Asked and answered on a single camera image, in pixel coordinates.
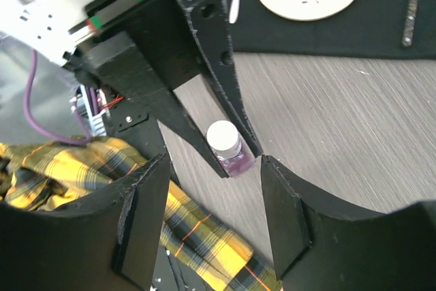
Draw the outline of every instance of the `black mount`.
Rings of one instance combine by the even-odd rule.
[[[111,19],[96,37],[80,45],[84,66],[103,85],[141,107],[142,117],[161,121],[193,146],[219,176],[228,177],[173,92],[201,74],[253,154],[261,155],[236,77],[226,0],[146,0],[118,13],[127,6],[120,2],[97,0],[87,7],[90,17],[103,12]]]
[[[262,191],[284,291],[436,288],[436,201],[389,214],[346,202],[262,157]]]
[[[0,202],[2,290],[150,290],[170,159],[133,173],[55,211]]]

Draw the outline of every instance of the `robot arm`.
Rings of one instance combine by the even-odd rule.
[[[112,134],[146,134],[143,124],[153,117],[227,177],[173,92],[201,74],[253,154],[262,154],[236,78],[226,0],[37,0],[30,7],[37,8],[32,24],[39,29],[32,37],[17,31],[18,39],[75,73],[80,83],[125,98],[124,115],[116,113],[120,103],[105,118]],[[48,23],[57,17],[55,29]],[[30,14],[22,25],[31,20]],[[147,153],[146,143],[133,145]]]

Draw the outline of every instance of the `white jar lid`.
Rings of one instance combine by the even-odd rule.
[[[242,147],[236,126],[229,121],[216,121],[207,130],[207,143],[222,158],[230,159],[239,154]]]

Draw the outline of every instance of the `purple liquid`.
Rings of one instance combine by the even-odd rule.
[[[239,154],[235,157],[226,159],[217,155],[217,158],[230,177],[241,175],[248,171],[248,169],[250,169],[255,163],[253,154],[244,142],[242,142]]]

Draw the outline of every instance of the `red wire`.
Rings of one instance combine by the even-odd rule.
[[[115,104],[119,103],[121,100],[123,100],[124,97],[121,95],[116,95],[116,98],[114,100],[112,100],[111,102],[108,102],[106,105],[102,106],[102,110],[103,109],[111,109]]]

